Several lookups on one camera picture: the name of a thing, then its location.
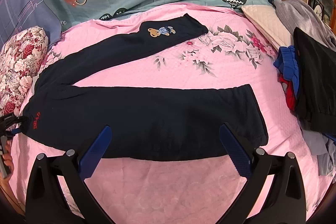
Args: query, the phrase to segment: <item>black clothing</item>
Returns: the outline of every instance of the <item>black clothing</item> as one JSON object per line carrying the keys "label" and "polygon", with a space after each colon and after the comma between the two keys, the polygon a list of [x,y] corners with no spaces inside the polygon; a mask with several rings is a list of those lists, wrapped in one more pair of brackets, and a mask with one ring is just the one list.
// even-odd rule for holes
{"label": "black clothing", "polygon": [[[151,30],[169,26],[168,35]],[[104,157],[193,160],[225,155],[219,127],[231,127],[254,147],[268,141],[267,129],[250,85],[232,89],[181,90],[132,87],[77,87],[100,70],[155,54],[207,33],[189,15],[148,21],[137,33],[119,34],[50,65],[39,76],[25,106],[25,135],[60,149],[76,149],[104,125],[112,141]]]}
{"label": "black clothing", "polygon": [[310,130],[336,135],[336,52],[299,28],[293,37],[299,65],[295,112],[311,122]]}

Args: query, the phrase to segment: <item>pink bed sheet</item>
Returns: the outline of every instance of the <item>pink bed sheet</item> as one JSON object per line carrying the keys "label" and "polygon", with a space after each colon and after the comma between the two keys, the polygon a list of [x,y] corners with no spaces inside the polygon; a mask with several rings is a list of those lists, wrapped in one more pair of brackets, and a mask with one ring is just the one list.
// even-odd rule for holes
{"label": "pink bed sheet", "polygon": [[[273,49],[245,17],[226,8],[167,4],[122,21],[90,20],[63,34],[63,39],[47,55],[41,70],[107,37],[135,32],[143,21],[167,20],[185,13],[206,25],[212,33],[154,56],[100,71],[76,85],[219,89],[249,83],[268,129],[269,142],[265,150],[273,155],[292,151],[297,156],[309,218],[332,176],[318,176],[316,157],[311,156],[277,81],[277,70],[272,65]],[[22,109],[31,95],[32,91],[29,91]],[[39,144],[22,134],[13,140],[16,169],[10,183],[23,203],[32,165],[41,152],[48,156],[63,154],[63,151]],[[268,178],[250,215],[260,211],[271,180]],[[215,223],[245,181],[238,175],[229,156],[178,162],[102,159],[93,176],[85,180],[102,208],[118,224]],[[71,208],[79,213],[64,180],[61,184]]]}

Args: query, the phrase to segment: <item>blue gripper pad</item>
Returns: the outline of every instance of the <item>blue gripper pad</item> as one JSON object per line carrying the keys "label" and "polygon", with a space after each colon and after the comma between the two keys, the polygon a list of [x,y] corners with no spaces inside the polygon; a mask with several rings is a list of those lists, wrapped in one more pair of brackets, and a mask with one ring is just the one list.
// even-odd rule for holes
{"label": "blue gripper pad", "polygon": [[219,128],[219,138],[239,175],[249,179],[252,176],[252,159],[225,124]]}
{"label": "blue gripper pad", "polygon": [[89,149],[85,152],[78,163],[79,177],[84,179],[92,176],[101,157],[104,155],[112,139],[112,131],[109,126],[105,126],[94,140]]}

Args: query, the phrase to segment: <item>teddy bear embroidery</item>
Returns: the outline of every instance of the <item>teddy bear embroidery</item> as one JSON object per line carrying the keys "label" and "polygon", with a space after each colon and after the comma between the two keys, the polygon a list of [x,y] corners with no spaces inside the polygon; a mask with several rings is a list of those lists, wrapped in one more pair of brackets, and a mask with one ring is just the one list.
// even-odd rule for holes
{"label": "teddy bear embroidery", "polygon": [[151,34],[152,37],[158,37],[159,35],[166,35],[168,36],[169,34],[171,33],[176,33],[175,30],[173,29],[173,27],[161,27],[160,29],[152,29],[152,28],[149,28],[148,29],[149,33]]}

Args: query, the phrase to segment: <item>floral print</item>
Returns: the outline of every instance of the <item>floral print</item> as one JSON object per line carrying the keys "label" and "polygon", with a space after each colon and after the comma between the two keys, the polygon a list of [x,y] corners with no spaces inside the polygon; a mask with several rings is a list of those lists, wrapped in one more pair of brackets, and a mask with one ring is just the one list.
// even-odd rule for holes
{"label": "floral print", "polygon": [[[214,31],[211,28],[209,33],[202,35],[191,41],[182,43],[184,51],[177,57],[181,61],[181,65],[192,64],[196,69],[201,70],[201,74],[209,74],[216,77],[211,68],[211,53],[220,53],[231,55],[239,60],[250,62],[255,69],[265,57],[275,58],[275,51],[272,46],[261,43],[257,36],[246,30],[246,34],[240,35],[237,31],[233,31],[228,25],[224,28],[217,27]],[[155,56],[154,64],[160,70],[162,64],[167,66],[166,59],[163,56]]]}
{"label": "floral print", "polygon": [[62,59],[61,54],[57,54],[56,52],[54,52],[53,50],[50,50],[47,55],[45,56],[45,58],[42,61],[39,73],[40,74],[44,69],[46,69],[49,65],[55,63],[56,61]]}
{"label": "floral print", "polygon": [[48,37],[38,26],[11,37],[0,52],[0,116],[20,113],[33,77],[47,52]]}

